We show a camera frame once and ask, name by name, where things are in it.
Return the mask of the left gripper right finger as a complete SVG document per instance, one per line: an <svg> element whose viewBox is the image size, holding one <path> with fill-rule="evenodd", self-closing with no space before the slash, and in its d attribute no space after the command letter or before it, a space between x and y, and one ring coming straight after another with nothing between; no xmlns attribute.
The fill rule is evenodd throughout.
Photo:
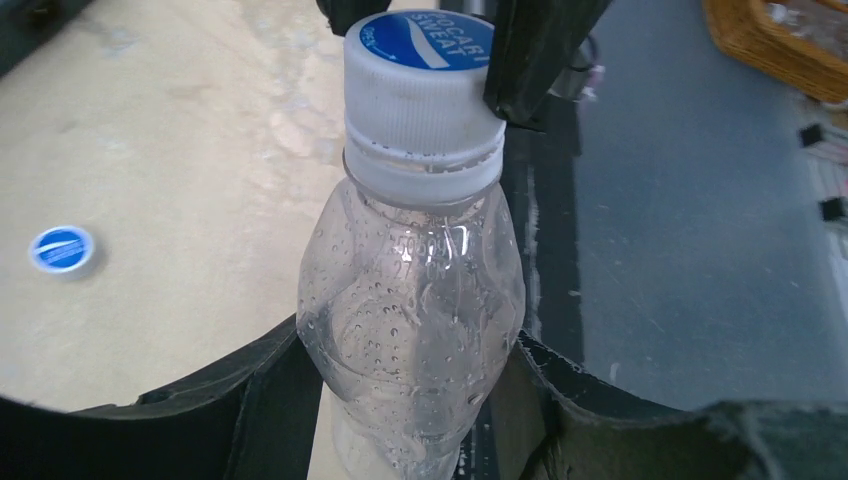
<svg viewBox="0 0 848 480"><path fill-rule="evenodd" d="M843 479L843 403L657 404L521 335L490 396L504 479Z"/></svg>

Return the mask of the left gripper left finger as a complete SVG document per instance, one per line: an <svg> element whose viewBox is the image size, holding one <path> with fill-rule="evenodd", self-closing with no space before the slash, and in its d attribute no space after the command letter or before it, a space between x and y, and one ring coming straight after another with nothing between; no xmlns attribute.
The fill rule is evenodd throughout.
<svg viewBox="0 0 848 480"><path fill-rule="evenodd" d="M133 404L1 402L5 479L304 479L322 380L293 319Z"/></svg>

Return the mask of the clear plastic bottle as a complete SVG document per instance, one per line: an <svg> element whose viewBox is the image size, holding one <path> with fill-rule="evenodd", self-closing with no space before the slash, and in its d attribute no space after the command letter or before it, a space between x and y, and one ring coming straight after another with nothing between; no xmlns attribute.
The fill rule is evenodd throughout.
<svg viewBox="0 0 848 480"><path fill-rule="evenodd" d="M517 340L522 264L500 150L459 203L385 202L352 173L300 267L297 331L348 479L448 479Z"/></svg>

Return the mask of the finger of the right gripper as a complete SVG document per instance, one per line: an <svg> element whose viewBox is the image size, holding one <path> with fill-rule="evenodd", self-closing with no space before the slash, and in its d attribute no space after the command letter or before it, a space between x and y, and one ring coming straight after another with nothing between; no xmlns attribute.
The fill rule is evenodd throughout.
<svg viewBox="0 0 848 480"><path fill-rule="evenodd" d="M328 20L332 33L345 36L356 22L387 11L391 0L316 0L315 3Z"/></svg>
<svg viewBox="0 0 848 480"><path fill-rule="evenodd" d="M546 130L553 105L575 100L600 56L591 31L609 1L496 1L483 99L499 118Z"/></svg>

